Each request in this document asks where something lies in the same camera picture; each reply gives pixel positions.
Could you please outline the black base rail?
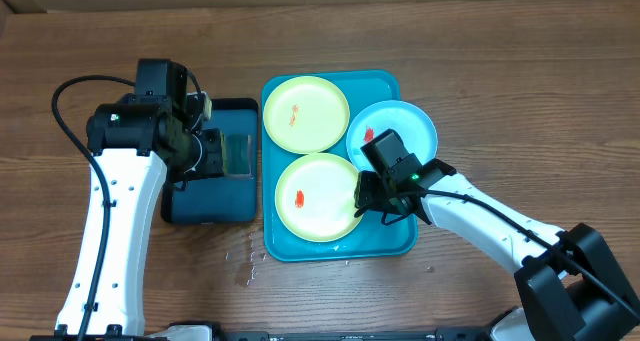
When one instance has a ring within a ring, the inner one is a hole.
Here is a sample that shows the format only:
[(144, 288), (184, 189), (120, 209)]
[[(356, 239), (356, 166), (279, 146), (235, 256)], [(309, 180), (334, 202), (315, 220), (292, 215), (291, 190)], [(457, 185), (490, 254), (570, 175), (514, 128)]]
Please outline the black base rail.
[(411, 332), (321, 332), (268, 333), (266, 331), (224, 331), (219, 323), (180, 322), (161, 332), (149, 334), (152, 339), (212, 341), (490, 341), (486, 327), (438, 327), (435, 330)]

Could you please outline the light blue plate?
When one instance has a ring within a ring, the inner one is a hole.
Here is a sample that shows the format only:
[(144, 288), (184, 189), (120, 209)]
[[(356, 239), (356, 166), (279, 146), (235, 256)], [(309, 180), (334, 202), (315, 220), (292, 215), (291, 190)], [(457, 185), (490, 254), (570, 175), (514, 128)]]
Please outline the light blue plate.
[(414, 153), (422, 164), (436, 156), (437, 132), (429, 116), (408, 102), (381, 101), (359, 112), (347, 131), (348, 157), (359, 171), (373, 170), (361, 147), (387, 129), (398, 133), (407, 151)]

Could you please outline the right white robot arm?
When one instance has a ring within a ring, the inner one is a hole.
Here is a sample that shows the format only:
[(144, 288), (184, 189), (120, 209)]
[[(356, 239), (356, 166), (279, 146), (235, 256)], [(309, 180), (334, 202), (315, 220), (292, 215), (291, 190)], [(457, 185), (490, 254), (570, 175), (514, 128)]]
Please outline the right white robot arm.
[(620, 340), (639, 324), (639, 298), (604, 237), (527, 217), (473, 186), (450, 165), (403, 160), (363, 171), (358, 213), (415, 215), (464, 238), (514, 277), (520, 306), (489, 326), (487, 340)]

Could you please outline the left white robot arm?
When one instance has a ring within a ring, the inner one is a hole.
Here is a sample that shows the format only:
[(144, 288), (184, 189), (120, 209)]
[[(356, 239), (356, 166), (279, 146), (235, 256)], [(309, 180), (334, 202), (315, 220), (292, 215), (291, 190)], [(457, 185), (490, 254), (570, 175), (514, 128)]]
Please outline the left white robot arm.
[(143, 279), (155, 212), (174, 224), (223, 214), (212, 179), (226, 175), (226, 136), (211, 103), (103, 104), (81, 148), (91, 192), (73, 285), (56, 320), (67, 340), (137, 338), (145, 332)]

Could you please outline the yellow plate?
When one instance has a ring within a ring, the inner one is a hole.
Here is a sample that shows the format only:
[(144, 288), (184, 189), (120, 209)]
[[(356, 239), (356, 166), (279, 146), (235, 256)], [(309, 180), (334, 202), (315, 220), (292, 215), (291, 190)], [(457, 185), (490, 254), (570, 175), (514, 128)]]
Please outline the yellow plate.
[(340, 239), (360, 223), (354, 192), (358, 170), (346, 159), (330, 154), (305, 155), (280, 176), (275, 206), (284, 226), (311, 242)]
[(325, 151), (347, 130), (350, 107), (334, 83), (318, 76), (297, 76), (267, 97), (263, 124), (269, 138), (296, 154)]

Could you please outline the black water tray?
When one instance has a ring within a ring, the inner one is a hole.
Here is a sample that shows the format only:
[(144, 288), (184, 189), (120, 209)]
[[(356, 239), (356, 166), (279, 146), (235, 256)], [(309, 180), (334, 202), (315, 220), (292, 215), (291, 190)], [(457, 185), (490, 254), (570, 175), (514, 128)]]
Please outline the black water tray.
[(163, 188), (161, 216), (168, 223), (192, 226), (248, 223), (257, 214), (257, 151), (259, 107), (252, 98), (214, 99), (211, 119), (202, 129), (219, 129), (251, 137), (251, 176), (225, 175), (190, 181), (184, 191)]

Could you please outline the green orange sponge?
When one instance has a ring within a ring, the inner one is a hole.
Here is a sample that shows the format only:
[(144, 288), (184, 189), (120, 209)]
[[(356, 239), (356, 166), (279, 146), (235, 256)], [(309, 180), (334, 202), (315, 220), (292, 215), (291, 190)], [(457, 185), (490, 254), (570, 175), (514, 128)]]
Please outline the green orange sponge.
[(251, 137), (231, 134), (225, 138), (225, 172), (234, 177), (251, 176)]

